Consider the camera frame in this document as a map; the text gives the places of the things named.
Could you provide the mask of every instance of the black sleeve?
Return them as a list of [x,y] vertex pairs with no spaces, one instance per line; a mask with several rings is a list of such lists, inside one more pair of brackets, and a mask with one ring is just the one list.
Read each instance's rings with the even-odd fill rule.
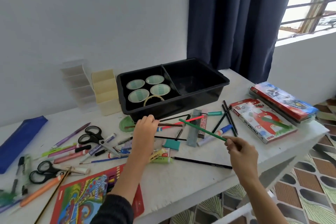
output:
[[134,213],[131,204],[118,195],[107,195],[90,224],[132,224]]

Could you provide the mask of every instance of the ruler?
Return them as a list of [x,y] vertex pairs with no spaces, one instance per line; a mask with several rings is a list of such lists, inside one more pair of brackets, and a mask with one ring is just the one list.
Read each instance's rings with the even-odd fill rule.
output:
[[[202,113],[201,110],[194,109],[193,112],[192,112],[191,118],[196,118],[198,116],[201,116],[201,113]],[[198,120],[193,120],[190,123],[195,124],[195,125],[199,125],[200,121],[201,120],[198,119]],[[188,137],[187,137],[187,145],[192,146],[192,147],[196,147],[197,137],[198,137],[198,129],[189,126],[189,132],[188,132]]]

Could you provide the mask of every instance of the blue pencil pouch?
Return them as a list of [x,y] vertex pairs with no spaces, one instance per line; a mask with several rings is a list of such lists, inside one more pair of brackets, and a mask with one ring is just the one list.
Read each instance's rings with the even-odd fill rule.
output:
[[0,174],[6,172],[47,121],[44,116],[24,120],[18,129],[0,146]]

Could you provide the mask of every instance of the floor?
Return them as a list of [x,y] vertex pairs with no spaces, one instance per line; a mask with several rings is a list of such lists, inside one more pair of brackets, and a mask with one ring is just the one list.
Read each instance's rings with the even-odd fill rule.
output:
[[[330,130],[318,146],[336,160],[336,99],[316,105],[317,120]],[[277,206],[289,224],[336,223],[336,167],[328,157],[310,150],[274,186]],[[236,209],[246,192],[234,186],[160,224],[211,224]],[[257,224],[253,212],[231,224]]]

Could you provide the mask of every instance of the yellow glue stick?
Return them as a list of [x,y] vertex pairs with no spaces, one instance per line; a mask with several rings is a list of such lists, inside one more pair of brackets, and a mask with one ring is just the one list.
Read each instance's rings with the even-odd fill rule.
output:
[[158,157],[154,159],[152,163],[160,163],[160,164],[170,164],[173,162],[173,159],[170,157]]
[[149,157],[149,161],[151,162],[152,160],[158,158],[159,156],[161,156],[161,154],[163,154],[165,152],[165,149],[162,148],[161,150],[154,152],[150,157]]

